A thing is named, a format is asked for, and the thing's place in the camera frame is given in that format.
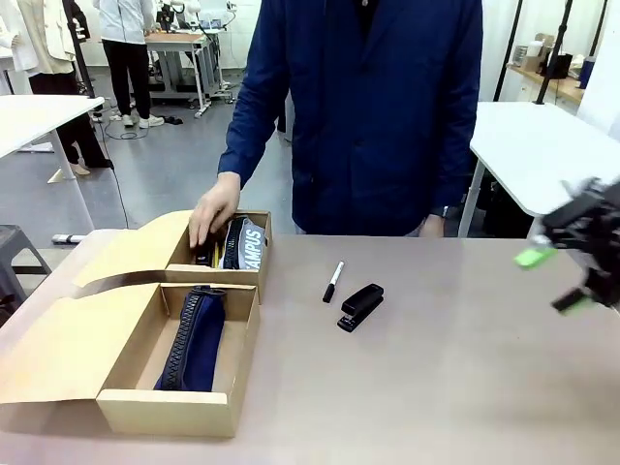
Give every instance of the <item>marker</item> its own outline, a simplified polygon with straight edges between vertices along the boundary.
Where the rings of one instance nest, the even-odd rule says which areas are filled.
[[[333,273],[333,276],[331,277],[331,281],[329,281],[329,285],[327,286],[327,289],[325,290],[325,295],[323,296],[323,302],[325,303],[331,302],[331,298],[333,297],[333,292],[336,290],[336,283],[338,282],[338,278],[340,277],[340,273],[342,272],[342,268],[344,267],[344,265],[345,265],[344,262],[340,262],[338,264],[338,267],[336,268],[336,272]]]

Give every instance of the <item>shoe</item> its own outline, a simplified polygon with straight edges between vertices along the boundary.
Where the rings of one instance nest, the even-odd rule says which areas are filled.
[[[69,165],[71,165],[71,171],[73,171],[74,174],[77,174],[78,176],[87,176],[88,174],[90,174],[89,170],[83,168],[77,163],[70,163]]]
[[[120,119],[126,128],[133,128],[136,125],[136,121],[134,121],[131,114],[123,114]]]
[[[164,118],[153,116],[152,114],[148,117],[148,119],[139,119],[139,127],[141,129],[154,128],[155,126],[161,126],[162,124],[164,124]]]
[[[95,163],[89,163],[86,165],[88,168],[91,168],[93,170],[99,169],[99,168],[112,168],[114,169],[114,165],[112,164],[112,160],[109,160],[107,158],[104,158],[103,160],[97,161]]]

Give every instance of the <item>finger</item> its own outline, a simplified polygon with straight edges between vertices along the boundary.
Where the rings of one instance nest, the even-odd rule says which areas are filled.
[[[202,216],[199,224],[198,230],[198,244],[203,245],[206,242],[206,237],[209,232],[209,227],[213,222],[213,216],[215,216],[215,212],[212,207],[208,206],[202,211]]]
[[[230,204],[220,211],[211,224],[211,233],[217,233],[217,231],[224,226],[229,218],[233,216],[234,211],[235,209]]]
[[[202,208],[197,206],[192,216],[190,216],[190,248],[192,249],[198,245],[198,229],[201,216]]]

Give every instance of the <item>blue jacket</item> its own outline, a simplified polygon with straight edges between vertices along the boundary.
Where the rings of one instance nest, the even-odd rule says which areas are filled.
[[[308,233],[404,235],[459,203],[476,124],[481,0],[263,0],[219,171],[242,185],[291,89],[293,219]]]

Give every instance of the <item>box flap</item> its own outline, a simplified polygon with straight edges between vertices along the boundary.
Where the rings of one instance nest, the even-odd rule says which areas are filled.
[[[0,360],[0,404],[94,399],[159,285],[60,299]]]
[[[166,269],[179,246],[189,250],[185,236],[191,214],[190,210],[175,211],[137,231],[123,231],[82,270],[74,284],[83,287],[119,274]]]

